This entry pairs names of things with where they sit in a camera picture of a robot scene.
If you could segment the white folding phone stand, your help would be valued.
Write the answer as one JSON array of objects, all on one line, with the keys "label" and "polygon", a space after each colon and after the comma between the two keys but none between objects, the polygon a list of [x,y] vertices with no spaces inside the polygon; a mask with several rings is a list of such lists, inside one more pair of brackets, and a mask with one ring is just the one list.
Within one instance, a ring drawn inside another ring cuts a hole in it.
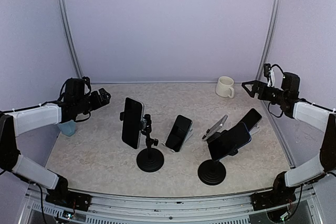
[{"label": "white folding phone stand", "polygon": [[[194,133],[194,131],[193,131],[193,125],[192,125],[192,126],[190,127],[188,133],[186,134],[186,137],[185,137],[183,143],[181,144],[180,150],[182,149],[183,144],[185,144],[185,143],[187,142],[187,140],[193,135],[193,133]],[[165,143],[161,143],[161,145],[164,146],[164,147],[166,147],[166,148],[168,148],[168,149],[169,149],[171,152],[173,152],[173,153],[179,152],[179,151],[175,151],[174,149],[171,149],[171,148],[167,147],[167,146],[165,145]]]}]

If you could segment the black round-base phone stand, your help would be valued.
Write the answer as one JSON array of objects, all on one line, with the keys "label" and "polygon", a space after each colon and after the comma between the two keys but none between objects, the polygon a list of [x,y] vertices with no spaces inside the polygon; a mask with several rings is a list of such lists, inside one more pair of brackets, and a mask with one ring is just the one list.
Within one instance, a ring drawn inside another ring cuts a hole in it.
[{"label": "black round-base phone stand", "polygon": [[[120,113],[120,121],[123,120],[123,112]],[[158,171],[164,164],[164,156],[160,150],[155,147],[159,143],[159,140],[151,137],[152,132],[152,120],[149,114],[143,115],[142,118],[142,130],[141,135],[145,136],[146,148],[141,150],[136,157],[136,164],[138,168],[147,173],[153,173]]]}]

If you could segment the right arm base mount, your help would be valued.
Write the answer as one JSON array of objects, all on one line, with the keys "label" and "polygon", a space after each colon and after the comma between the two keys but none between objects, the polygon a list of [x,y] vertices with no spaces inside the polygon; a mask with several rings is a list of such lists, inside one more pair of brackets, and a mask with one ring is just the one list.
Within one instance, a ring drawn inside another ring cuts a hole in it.
[{"label": "right arm base mount", "polygon": [[269,190],[253,193],[251,195],[251,202],[254,211],[285,205],[290,201],[296,201],[296,196],[294,193],[276,194],[272,190]]}]

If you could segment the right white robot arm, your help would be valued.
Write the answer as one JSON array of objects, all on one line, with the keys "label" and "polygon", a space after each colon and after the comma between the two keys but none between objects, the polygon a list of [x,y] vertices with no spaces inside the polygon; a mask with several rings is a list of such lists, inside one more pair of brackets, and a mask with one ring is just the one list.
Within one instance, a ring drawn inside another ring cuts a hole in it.
[{"label": "right white robot arm", "polygon": [[295,167],[279,174],[269,192],[273,205],[281,204],[304,184],[312,184],[335,170],[335,110],[327,109],[299,97],[300,78],[284,72],[280,88],[270,70],[267,82],[252,80],[242,87],[252,98],[280,107],[286,116],[276,123],[277,131],[288,145]]}]

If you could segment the blue-edged black smartphone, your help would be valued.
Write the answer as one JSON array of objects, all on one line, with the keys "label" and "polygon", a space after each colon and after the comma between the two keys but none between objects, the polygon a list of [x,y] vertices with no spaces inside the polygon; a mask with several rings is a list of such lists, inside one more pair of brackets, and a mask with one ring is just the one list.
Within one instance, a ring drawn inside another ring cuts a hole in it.
[{"label": "blue-edged black smartphone", "polygon": [[208,144],[211,159],[218,161],[236,152],[250,141],[251,135],[246,124],[240,122]]}]

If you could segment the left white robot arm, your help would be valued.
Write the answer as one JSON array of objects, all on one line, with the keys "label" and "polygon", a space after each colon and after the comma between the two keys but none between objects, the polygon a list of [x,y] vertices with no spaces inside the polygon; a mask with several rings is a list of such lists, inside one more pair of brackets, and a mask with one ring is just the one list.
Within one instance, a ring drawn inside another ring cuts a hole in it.
[{"label": "left white robot arm", "polygon": [[43,186],[66,206],[73,201],[68,181],[23,156],[17,148],[16,138],[44,126],[78,122],[80,114],[90,116],[110,103],[111,95],[104,88],[93,91],[88,77],[65,81],[57,100],[22,109],[1,112],[1,170]]}]

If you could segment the black smartphone white back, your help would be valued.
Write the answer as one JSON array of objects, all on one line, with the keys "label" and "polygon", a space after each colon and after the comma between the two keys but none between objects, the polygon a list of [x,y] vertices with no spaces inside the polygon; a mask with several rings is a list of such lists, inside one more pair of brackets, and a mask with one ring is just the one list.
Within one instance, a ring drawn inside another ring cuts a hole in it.
[{"label": "black smartphone white back", "polygon": [[130,97],[126,97],[123,111],[121,139],[135,150],[138,149],[140,145],[143,111],[143,103]]}]

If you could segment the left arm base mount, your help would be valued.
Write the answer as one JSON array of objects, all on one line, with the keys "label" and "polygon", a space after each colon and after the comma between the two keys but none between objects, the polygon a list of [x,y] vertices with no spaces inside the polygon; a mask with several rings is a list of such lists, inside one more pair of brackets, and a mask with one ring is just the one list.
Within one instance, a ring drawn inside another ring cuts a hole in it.
[{"label": "left arm base mount", "polygon": [[46,196],[45,201],[57,206],[70,208],[72,210],[87,212],[91,199],[91,195],[70,191],[65,198],[59,198],[55,195],[49,194]]}]

